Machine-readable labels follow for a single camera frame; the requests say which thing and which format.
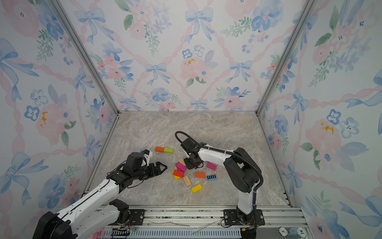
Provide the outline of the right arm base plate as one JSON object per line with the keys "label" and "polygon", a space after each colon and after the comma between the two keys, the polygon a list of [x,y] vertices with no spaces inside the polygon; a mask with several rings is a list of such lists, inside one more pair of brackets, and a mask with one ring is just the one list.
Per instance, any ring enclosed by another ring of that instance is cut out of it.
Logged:
{"label": "right arm base plate", "polygon": [[238,209],[223,210],[223,221],[225,226],[246,226],[249,227],[256,223],[256,226],[264,226],[265,218],[262,210],[254,209],[246,215]]}

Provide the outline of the green block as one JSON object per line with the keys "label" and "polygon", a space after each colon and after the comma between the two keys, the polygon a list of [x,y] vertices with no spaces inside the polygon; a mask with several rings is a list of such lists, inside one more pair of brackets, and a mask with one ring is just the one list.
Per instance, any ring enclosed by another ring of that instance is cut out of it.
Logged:
{"label": "green block", "polygon": [[174,150],[172,149],[172,148],[164,148],[164,150],[163,150],[163,152],[164,153],[170,153],[170,154],[172,154],[172,153],[174,153]]}

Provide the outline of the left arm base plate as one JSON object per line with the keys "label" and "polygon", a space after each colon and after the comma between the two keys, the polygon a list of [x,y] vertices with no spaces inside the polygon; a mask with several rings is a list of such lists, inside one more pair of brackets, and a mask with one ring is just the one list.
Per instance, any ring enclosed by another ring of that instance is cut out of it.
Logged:
{"label": "left arm base plate", "polygon": [[142,226],[145,218],[144,209],[132,209],[128,210],[128,217],[126,224],[130,226]]}

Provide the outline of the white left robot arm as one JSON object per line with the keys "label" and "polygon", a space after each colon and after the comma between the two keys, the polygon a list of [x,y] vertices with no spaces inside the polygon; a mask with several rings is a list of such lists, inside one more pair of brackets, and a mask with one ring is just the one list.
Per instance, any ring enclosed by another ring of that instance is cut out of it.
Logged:
{"label": "white left robot arm", "polygon": [[125,226],[134,219],[129,205],[115,196],[134,181],[144,182],[161,175],[167,165],[150,162],[152,152],[133,152],[96,188],[57,213],[47,212],[38,221],[35,239],[87,239],[105,226]]}

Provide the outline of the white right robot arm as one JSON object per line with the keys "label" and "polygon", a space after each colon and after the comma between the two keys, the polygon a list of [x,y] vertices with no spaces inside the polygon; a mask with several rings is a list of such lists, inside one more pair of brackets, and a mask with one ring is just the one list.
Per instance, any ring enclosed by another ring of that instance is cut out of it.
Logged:
{"label": "white right robot arm", "polygon": [[192,138],[181,141],[181,147],[187,154],[184,160],[187,169],[198,168],[205,162],[223,166],[238,190],[238,205],[234,222],[243,225],[253,224],[256,219],[257,191],[263,185],[264,178],[260,167],[243,148],[224,150],[208,144],[198,143]]}

